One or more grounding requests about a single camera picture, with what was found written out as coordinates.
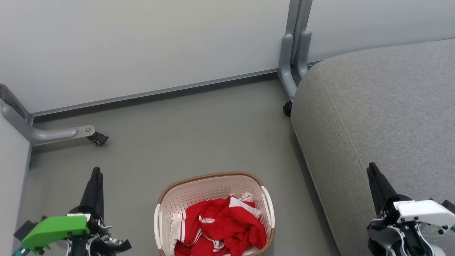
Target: brown basket rim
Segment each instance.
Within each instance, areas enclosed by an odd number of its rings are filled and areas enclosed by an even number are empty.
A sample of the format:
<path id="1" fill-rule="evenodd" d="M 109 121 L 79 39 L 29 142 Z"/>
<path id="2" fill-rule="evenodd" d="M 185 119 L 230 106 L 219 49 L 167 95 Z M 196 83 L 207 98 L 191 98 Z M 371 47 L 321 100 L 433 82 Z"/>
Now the brown basket rim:
<path id="1" fill-rule="evenodd" d="M 259 184 L 260 187 L 264 186 L 264 184 L 262 184 L 261 180 L 258 177 L 254 176 L 251 173 L 247 173 L 247 172 L 223 172 L 223 173 L 206 174 L 206 175 L 196 176 L 196 177 L 193 177 L 193 178 L 184 179 L 184 180 L 172 183 L 171 185 L 169 185 L 161 193 L 160 198 L 158 199 L 158 204 L 161 204 L 163 202 L 164 196 L 171 189 L 173 189 L 173 188 L 175 188 L 177 186 L 180 186 L 180 185 L 183 185 L 183 184 L 186 184 L 186 183 L 190 183 L 190 182 L 193 182 L 193 181 L 197 181 L 197 180 L 202 180 L 202 179 L 209 179 L 209 178 L 216 178 L 216 177 L 225 177 L 225 176 L 238 176 L 238 175 L 250 177 L 254 181 L 256 181 Z"/>

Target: baseboard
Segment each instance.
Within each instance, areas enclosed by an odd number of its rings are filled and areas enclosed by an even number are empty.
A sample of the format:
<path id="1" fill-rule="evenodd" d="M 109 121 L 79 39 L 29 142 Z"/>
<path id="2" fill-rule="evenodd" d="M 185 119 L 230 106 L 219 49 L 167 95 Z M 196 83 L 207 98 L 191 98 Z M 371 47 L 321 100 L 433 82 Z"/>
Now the baseboard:
<path id="1" fill-rule="evenodd" d="M 122 97 L 110 98 L 110 99 L 106 99 L 106 100 L 88 102 L 88 103 L 63 107 L 63 108 L 45 110 L 45 111 L 31 113 L 31 115 L 33 117 L 40 117 L 40 116 L 64 112 L 64 111 L 68 111 L 68 110 L 74 110 L 74 109 L 78 109 L 78 108 L 92 107 L 92 106 L 102 105 L 102 104 L 106 104 L 106 103 L 124 101 L 124 100 L 129 100 L 129 99 L 136 99 L 136 98 L 141 98 L 141 97 L 146 97 L 146 96 L 151 96 L 151 95 L 156 95 L 156 94 L 162 94 L 162 93 L 167 93 L 167 92 L 175 92 L 175 91 L 185 90 L 185 89 L 189 89 L 189 88 L 214 85 L 214 84 L 219 84 L 222 82 L 228 82 L 228 81 L 233 81 L 233 80 L 243 79 L 243 78 L 248 78 L 248 77 L 255 77 L 255 76 L 260 76 L 260 75 L 265 75 L 265 74 L 270 74 L 270 73 L 275 73 L 275 72 L 278 72 L 278 68 L 244 74 L 244 75 L 238 75 L 238 76 L 233 76 L 233 77 L 220 78 L 220 79 L 215 79 L 215 80 L 206 81 L 206 82 L 198 82 L 198 83 L 193 83 L 193 84 L 188 84 L 188 85 L 183 85 L 183 86 L 178 86 L 178 87 L 173 87 L 173 88 L 166 88 L 166 89 L 156 90 L 156 91 L 152 91 L 152 92 L 143 92 L 143 93 L 132 94 L 132 95 L 127 95 L 127 96 L 122 96 Z"/>
<path id="2" fill-rule="evenodd" d="M 242 85 L 243 83 L 256 82 L 258 79 L 274 79 L 278 69 L 270 69 L 261 72 L 249 73 L 234 77 L 227 77 L 207 82 L 194 83 L 185 86 L 132 94 L 124 97 L 116 97 L 107 100 L 89 102 L 64 108 L 57 108 L 48 111 L 36 112 L 31 115 L 35 123 L 93 113 L 113 108 L 122 108 L 130 105 L 141 104 L 150 101 L 163 100 L 166 98 L 180 97 L 186 94 L 200 93 L 208 90 L 216 90 L 223 87 Z"/>

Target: basket handle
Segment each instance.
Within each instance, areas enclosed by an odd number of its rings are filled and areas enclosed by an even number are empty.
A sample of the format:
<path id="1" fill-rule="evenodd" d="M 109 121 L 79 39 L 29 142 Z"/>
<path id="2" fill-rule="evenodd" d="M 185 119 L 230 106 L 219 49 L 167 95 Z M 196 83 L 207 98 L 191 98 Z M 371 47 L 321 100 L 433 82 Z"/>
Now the basket handle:
<path id="1" fill-rule="evenodd" d="M 265 196 L 265 201 L 267 202 L 267 217 L 272 228 L 275 228 L 275 211 L 273 210 L 272 199 L 270 198 L 270 194 L 268 193 L 267 189 L 262 186 L 261 187 L 263 195 Z"/>
<path id="2" fill-rule="evenodd" d="M 157 243 L 158 249 L 162 248 L 162 238 L 161 238 L 161 223 L 160 223 L 160 207 L 161 204 L 158 204 L 155 208 L 155 214 L 153 215 L 153 230 L 155 231 L 155 242 Z"/>

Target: white stripe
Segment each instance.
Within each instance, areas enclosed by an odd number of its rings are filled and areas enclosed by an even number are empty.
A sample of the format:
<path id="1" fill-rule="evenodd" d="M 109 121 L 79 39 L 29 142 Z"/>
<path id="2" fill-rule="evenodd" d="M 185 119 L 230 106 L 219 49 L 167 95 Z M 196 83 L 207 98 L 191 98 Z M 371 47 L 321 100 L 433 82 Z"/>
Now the white stripe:
<path id="1" fill-rule="evenodd" d="M 201 236 L 202 236 L 202 230 L 199 229 L 199 230 L 197 231 L 197 234 L 196 234 L 196 237 L 194 238 L 193 243 L 190 244 L 190 245 L 191 245 L 191 246 L 194 245 L 194 244 L 199 240 L 199 238 L 200 238 Z"/>
<path id="2" fill-rule="evenodd" d="M 206 236 L 203 234 L 203 236 L 205 238 L 207 238 L 208 240 L 212 241 L 213 243 L 213 252 L 217 252 L 217 251 L 221 251 L 221 249 L 224 247 L 224 242 L 222 241 L 219 241 L 219 240 L 213 240 L 212 238 Z"/>
<path id="3" fill-rule="evenodd" d="M 169 246 L 174 250 L 175 244 L 180 240 L 180 226 L 182 225 L 182 215 L 178 214 L 171 224 L 171 233 L 169 238 Z"/>
<path id="4" fill-rule="evenodd" d="M 253 214 L 254 217 L 256 217 L 256 218 L 259 218 L 259 216 L 261 215 L 261 212 L 258 209 L 253 208 L 234 197 L 231 197 L 231 202 L 229 202 L 229 207 L 242 207 L 245 210 L 247 210 L 248 212 L 250 212 L 251 214 Z"/>
<path id="5" fill-rule="evenodd" d="M 185 240 L 185 220 L 182 220 L 182 241 Z"/>

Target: gray floor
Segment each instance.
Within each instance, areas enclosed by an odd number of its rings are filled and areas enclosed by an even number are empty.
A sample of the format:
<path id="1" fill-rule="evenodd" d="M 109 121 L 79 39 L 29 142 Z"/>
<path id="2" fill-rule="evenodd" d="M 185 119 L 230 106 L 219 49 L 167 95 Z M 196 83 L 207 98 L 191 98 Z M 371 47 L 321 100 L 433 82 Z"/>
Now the gray floor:
<path id="1" fill-rule="evenodd" d="M 165 95 L 102 111 L 37 123 L 39 128 L 93 124 L 110 136 L 34 148 L 22 221 L 64 215 L 78 205 L 91 170 L 104 174 L 105 221 L 128 238 L 124 256 L 157 256 L 153 212 L 171 183 L 197 175 L 247 171 L 267 187 L 276 213 L 271 256 L 339 255 L 306 170 L 277 76 Z M 53 247 L 49 256 L 65 252 Z"/>

